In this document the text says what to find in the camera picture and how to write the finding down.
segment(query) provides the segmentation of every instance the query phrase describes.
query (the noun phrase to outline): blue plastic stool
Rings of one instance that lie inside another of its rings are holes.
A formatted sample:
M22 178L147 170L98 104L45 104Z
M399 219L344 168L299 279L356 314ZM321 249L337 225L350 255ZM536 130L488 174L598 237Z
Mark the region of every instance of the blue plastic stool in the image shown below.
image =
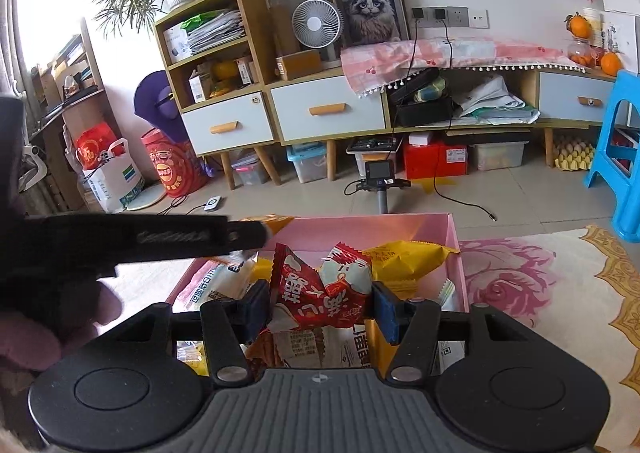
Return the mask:
M640 106L640 78L621 70L613 87L609 104L602 121L602 131L596 147L589 175L584 180L591 186L596 173L609 184L616 194L616 211L611 225L614 231L627 242L640 242L640 162L636 162L636 149L609 144L613 135L618 105L628 101L638 110ZM627 159L634 163L631 177L625 175L613 159Z

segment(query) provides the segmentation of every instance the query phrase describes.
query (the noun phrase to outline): drawer handle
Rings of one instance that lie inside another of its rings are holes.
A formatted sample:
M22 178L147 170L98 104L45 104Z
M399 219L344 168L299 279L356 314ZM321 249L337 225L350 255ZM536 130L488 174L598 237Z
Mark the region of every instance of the drawer handle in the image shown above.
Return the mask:
M225 132L232 132L238 128L240 123L238 121L232 121L231 123L225 123L224 125L211 126L209 131L212 134L224 134Z
M325 116L327 114L339 114L344 112L347 107L346 103L337 103L335 105L324 105L322 107L311 107L309 113L312 116Z
M604 104L601 99L584 98L582 96L578 96L578 101L582 106L585 106L585 107L601 107Z

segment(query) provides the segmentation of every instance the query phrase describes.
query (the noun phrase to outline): pink box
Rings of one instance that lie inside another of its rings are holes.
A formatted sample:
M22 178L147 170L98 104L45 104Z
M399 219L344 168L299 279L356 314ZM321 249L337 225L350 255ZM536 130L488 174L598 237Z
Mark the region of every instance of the pink box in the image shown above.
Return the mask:
M273 259L275 244L284 243L308 265L320 267L329 251L338 242L364 250L396 240L439 243L460 250L453 215L450 213L394 214L296 218L265 244L260 256ZM195 266L190 267L190 271L193 269L197 271ZM175 297L188 285L195 272L189 276L190 271L180 279L167 302L173 303ZM429 299L437 298L447 278L456 286L457 310L468 312L465 273L460 254L450 254L445 263L422 278L418 283L417 295Z

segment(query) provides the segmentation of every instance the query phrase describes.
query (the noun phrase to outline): person's hand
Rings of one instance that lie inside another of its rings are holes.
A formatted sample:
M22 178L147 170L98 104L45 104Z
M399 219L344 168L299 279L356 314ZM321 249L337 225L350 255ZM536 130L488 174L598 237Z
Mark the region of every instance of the person's hand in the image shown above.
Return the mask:
M11 369L46 370L65 354L97 337L95 324L105 325L122 312L122 303L117 296L108 287L99 285L96 314L78 322L62 342L50 329L18 311L0 312L0 357L4 359L0 363Z

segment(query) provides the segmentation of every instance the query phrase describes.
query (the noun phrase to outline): curtain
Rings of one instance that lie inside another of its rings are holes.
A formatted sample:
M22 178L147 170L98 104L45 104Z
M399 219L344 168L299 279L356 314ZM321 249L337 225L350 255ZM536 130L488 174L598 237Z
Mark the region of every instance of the curtain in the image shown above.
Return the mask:
M27 133L30 134L42 113L31 74L22 57L17 0L0 0L0 52L0 93L15 96L17 91L20 94L26 113ZM60 210L49 189L49 182L52 182L49 177L44 178L20 195L28 214L49 215Z

